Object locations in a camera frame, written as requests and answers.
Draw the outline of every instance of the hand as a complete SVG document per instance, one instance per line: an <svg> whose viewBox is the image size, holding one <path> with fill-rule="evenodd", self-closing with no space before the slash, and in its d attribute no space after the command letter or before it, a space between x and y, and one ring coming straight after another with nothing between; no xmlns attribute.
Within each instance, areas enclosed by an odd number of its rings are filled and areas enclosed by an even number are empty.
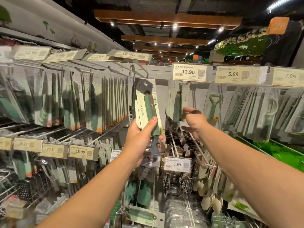
<svg viewBox="0 0 304 228"><path fill-rule="evenodd" d="M157 117L153 117L148 124L141 131L134 120L128 129L126 143L122 153L131 155L138 167L143 160L143 153L145 152L148 143L150 142L151 132L157 125Z"/></svg>
<svg viewBox="0 0 304 228"><path fill-rule="evenodd" d="M206 117L197 109L184 107L183 110L187 113L186 121L190 127L182 126L181 128L191 133L195 140L202 141L199 131L202 129L202 127L209 125Z"/></svg>

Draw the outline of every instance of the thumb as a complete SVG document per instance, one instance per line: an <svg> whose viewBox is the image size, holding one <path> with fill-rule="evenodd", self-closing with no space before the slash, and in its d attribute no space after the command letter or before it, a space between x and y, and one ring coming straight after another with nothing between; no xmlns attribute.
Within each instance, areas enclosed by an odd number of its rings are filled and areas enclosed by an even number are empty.
<svg viewBox="0 0 304 228"><path fill-rule="evenodd" d="M141 133L145 136L149 136L152 132L152 130L155 128L157 125L157 117L153 117L145 126L145 128L142 129Z"/></svg>

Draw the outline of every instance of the ceiling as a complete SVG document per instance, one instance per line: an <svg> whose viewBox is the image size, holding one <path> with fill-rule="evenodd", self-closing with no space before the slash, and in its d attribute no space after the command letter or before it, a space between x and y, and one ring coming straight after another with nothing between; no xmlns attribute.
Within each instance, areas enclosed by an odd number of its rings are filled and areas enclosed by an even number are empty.
<svg viewBox="0 0 304 228"><path fill-rule="evenodd" d="M127 49L153 53L158 60L180 60L192 52L208 58L219 41L267 26L274 16L304 18L304 0L290 0L272 13L266 9L277 0L54 1ZM213 38L217 41L207 45Z"/></svg>

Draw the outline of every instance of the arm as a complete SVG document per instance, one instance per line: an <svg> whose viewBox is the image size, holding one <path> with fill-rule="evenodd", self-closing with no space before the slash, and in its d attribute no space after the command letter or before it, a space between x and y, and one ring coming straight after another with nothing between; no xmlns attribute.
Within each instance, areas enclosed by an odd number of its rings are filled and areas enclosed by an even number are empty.
<svg viewBox="0 0 304 228"><path fill-rule="evenodd" d="M110 216L131 172L140 165L150 141L154 117L140 131L133 121L121 154L39 226L43 228L101 228Z"/></svg>
<svg viewBox="0 0 304 228"><path fill-rule="evenodd" d="M190 127L251 207L270 227L303 227L304 173L211 126L197 110L184 108Z"/></svg>

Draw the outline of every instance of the ceiling light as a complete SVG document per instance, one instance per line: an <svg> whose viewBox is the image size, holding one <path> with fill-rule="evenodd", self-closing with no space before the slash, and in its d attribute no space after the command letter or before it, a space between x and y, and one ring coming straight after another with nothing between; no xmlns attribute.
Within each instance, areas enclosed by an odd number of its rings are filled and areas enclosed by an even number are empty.
<svg viewBox="0 0 304 228"><path fill-rule="evenodd" d="M289 0L278 0L277 2L275 2L271 6L269 6L267 9L271 11L272 9L278 7L279 5L282 5L283 3L287 2L287 1L289 1Z"/></svg>
<svg viewBox="0 0 304 228"><path fill-rule="evenodd" d="M213 39L211 39L209 42L208 42L208 45L210 45L210 44L212 44L212 43L214 43L215 42L215 39L213 38Z"/></svg>
<svg viewBox="0 0 304 228"><path fill-rule="evenodd" d="M218 32L221 33L224 31L224 27L219 28Z"/></svg>

